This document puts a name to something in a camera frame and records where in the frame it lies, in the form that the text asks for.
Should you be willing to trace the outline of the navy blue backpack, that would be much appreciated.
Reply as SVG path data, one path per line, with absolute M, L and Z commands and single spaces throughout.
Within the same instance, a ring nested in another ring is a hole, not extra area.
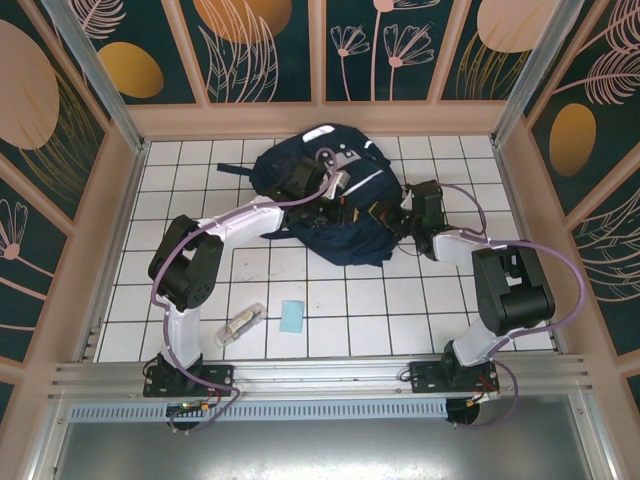
M 345 171 L 349 173 L 350 180 L 340 196 L 349 206 L 360 210 L 359 219 L 348 225 L 310 227 L 297 223 L 287 228 L 282 226 L 277 232 L 263 237 L 269 240 L 295 238 L 334 265 L 380 267 L 391 258 L 400 238 L 379 226 L 368 209 L 378 201 L 401 200 L 402 188 L 391 169 L 391 162 L 360 130 L 335 123 L 319 125 L 266 150 L 251 168 L 220 163 L 217 169 L 247 176 L 258 195 L 269 196 L 300 160 L 315 159 L 317 151 L 322 148 L 349 157 Z

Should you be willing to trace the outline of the light blue note pad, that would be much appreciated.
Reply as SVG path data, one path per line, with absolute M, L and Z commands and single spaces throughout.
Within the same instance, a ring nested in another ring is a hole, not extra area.
M 299 300 L 284 300 L 281 308 L 279 331 L 300 334 L 303 330 L 305 304 Z

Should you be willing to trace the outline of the clear plastic pen case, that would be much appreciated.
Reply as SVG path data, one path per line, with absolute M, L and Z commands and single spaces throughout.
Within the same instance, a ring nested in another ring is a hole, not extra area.
M 217 344 L 226 348 L 234 343 L 254 326 L 262 322 L 267 316 L 266 307 L 255 303 L 229 320 L 216 334 Z

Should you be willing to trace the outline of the grey metal sheet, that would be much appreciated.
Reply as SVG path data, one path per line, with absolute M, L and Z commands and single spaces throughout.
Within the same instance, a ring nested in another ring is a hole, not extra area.
M 246 420 L 192 435 L 137 420 L 78 422 L 62 406 L 32 480 L 622 480 L 581 398 L 482 409 L 498 427 L 440 418 Z

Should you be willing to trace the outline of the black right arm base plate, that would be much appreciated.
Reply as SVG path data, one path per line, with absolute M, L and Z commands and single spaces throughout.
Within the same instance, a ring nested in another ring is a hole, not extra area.
M 413 393 L 482 393 L 498 392 L 500 384 L 495 364 L 447 366 L 443 361 L 409 363 L 409 379 Z

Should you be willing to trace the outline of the aluminium mounting rail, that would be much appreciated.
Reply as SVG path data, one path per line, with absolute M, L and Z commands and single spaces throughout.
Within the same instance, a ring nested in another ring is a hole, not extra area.
M 399 375 L 417 356 L 343 359 L 233 361 L 233 384 L 241 398 L 327 400 L 408 398 L 409 384 Z M 513 392 L 509 368 L 524 396 L 573 394 L 593 389 L 583 358 L 552 351 L 500 352 L 495 358 L 503 395 Z M 56 367 L 47 387 L 50 400 L 66 402 L 138 402 L 143 399 L 142 364 L 69 363 Z

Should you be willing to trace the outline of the aluminium frame post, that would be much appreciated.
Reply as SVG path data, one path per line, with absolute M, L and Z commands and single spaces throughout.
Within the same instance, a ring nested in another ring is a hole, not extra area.
M 41 2 L 125 141 L 134 151 L 140 152 L 146 146 L 146 142 L 68 2 L 66 0 L 41 0 Z
M 495 150 L 501 149 L 511 135 L 524 108 L 575 24 L 583 3 L 584 0 L 559 0 L 493 128 L 491 143 Z

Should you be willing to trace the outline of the aluminium side rail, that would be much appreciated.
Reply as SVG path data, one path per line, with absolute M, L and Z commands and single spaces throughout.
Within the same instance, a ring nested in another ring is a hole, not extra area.
M 521 240 L 529 240 L 531 238 L 530 230 L 524 216 L 522 202 L 520 201 L 519 194 L 516 190 L 515 177 L 511 173 L 507 157 L 502 152 L 501 147 L 497 144 L 495 139 L 490 138 L 490 143 L 501 175 L 505 194 L 511 208 L 518 238 Z M 513 341 L 513 344 L 517 350 L 521 351 L 549 350 L 556 354 L 563 354 L 562 341 L 552 331 L 530 333 L 516 338 Z
M 99 350 L 100 332 L 105 312 L 109 307 L 111 289 L 120 265 L 120 255 L 125 244 L 127 229 L 134 210 L 149 148 L 150 143 L 142 140 L 140 147 L 132 157 L 131 168 L 126 176 L 121 199 L 111 222 L 109 235 L 106 237 L 105 251 L 83 320 L 81 333 L 73 355 L 73 362 L 92 361 L 95 357 L 95 352 Z

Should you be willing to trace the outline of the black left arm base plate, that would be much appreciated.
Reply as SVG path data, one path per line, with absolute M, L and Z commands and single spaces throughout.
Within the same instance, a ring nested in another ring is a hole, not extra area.
M 188 371 L 208 383 L 231 386 L 231 365 L 195 365 Z M 171 365 L 153 365 L 146 369 L 142 394 L 145 398 L 207 397 L 210 388 L 186 377 Z

